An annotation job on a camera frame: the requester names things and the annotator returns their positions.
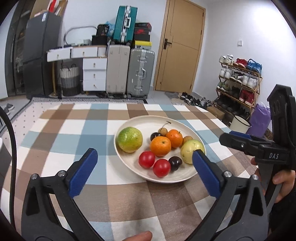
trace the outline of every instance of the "hand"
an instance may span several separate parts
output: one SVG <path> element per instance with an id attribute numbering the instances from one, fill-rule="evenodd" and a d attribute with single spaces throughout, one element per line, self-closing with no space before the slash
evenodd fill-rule
<path id="1" fill-rule="evenodd" d="M 151 241 L 152 233 L 150 231 L 146 231 L 135 236 L 126 238 L 123 241 Z"/>
<path id="2" fill-rule="evenodd" d="M 257 165 L 255 162 L 255 158 L 253 157 L 251 159 L 251 164 Z M 259 173 L 259 168 L 255 171 L 255 174 L 259 177 L 261 180 L 261 176 Z M 294 170 L 281 170 L 277 174 L 275 174 L 272 178 L 273 184 L 283 184 L 278 196 L 276 197 L 275 203 L 278 203 L 281 201 L 285 196 L 287 196 L 293 189 L 294 187 L 294 182 L 295 182 L 295 171 Z"/>

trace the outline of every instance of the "plastic bag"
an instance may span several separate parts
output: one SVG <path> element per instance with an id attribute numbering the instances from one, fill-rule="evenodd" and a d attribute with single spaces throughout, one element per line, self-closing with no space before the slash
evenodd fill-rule
<path id="1" fill-rule="evenodd" d="M 249 120 L 252 126 L 248 129 L 247 134 L 263 137 L 270 121 L 270 108 L 266 107 L 262 102 L 256 104 L 255 110 Z"/>
<path id="2" fill-rule="evenodd" d="M 108 37 L 112 37 L 113 33 L 114 33 L 114 29 L 115 29 L 115 24 L 110 23 L 109 21 L 107 21 L 105 24 L 109 25 L 109 31 L 107 33 Z"/>

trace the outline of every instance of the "purple bag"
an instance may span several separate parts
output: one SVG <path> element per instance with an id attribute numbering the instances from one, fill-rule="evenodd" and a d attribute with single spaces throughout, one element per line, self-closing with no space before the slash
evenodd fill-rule
<path id="1" fill-rule="evenodd" d="M 256 137 L 263 137 L 270 121 L 270 108 L 266 107 L 262 102 L 256 104 L 255 110 L 249 120 L 252 126 L 248 129 L 247 134 Z"/>

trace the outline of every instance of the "checkered tablecloth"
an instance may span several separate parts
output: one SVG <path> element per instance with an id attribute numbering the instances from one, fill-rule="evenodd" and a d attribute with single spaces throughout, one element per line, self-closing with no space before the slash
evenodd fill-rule
<path id="1" fill-rule="evenodd" d="M 200 177 L 176 184 L 146 181 L 130 171 L 116 155 L 113 138 L 128 119 L 141 115 L 165 116 L 187 125 L 202 138 L 207 156 L 223 170 L 248 178 L 255 167 L 241 152 L 221 146 L 219 136 L 230 130 L 199 107 L 158 104 L 61 104 L 44 112 L 18 148 L 15 199 L 20 230 L 22 203 L 31 174 L 52 176 L 67 170 L 88 148 L 98 163 L 75 202 L 105 240 L 123 240 L 150 230 L 153 240 L 185 240 L 215 201 Z M 1 203 L 9 196 L 8 173 Z M 51 196 L 64 227 L 68 227 L 57 200 Z M 235 202 L 222 226 L 229 222 Z"/>

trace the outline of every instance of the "blue gripper pad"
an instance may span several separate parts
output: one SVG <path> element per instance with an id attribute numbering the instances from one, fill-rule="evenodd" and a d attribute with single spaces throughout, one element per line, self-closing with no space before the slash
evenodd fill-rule
<path id="1" fill-rule="evenodd" d="M 82 164 L 69 182 L 68 194 L 71 198 L 81 193 L 82 188 L 98 162 L 98 152 L 92 149 L 87 156 L 83 156 L 79 161 L 82 161 Z"/>
<path id="2" fill-rule="evenodd" d="M 245 139 L 252 139 L 250 135 L 248 134 L 244 134 L 244 133 L 240 133 L 240 132 L 236 132 L 236 131 L 231 131 L 229 132 L 230 135 L 234 135 L 234 136 L 237 136 L 237 137 L 242 137 L 242 138 L 245 138 Z"/>
<path id="3" fill-rule="evenodd" d="M 197 151 L 193 152 L 192 162 L 210 196 L 218 199 L 221 191 L 220 182 L 216 175 Z"/>

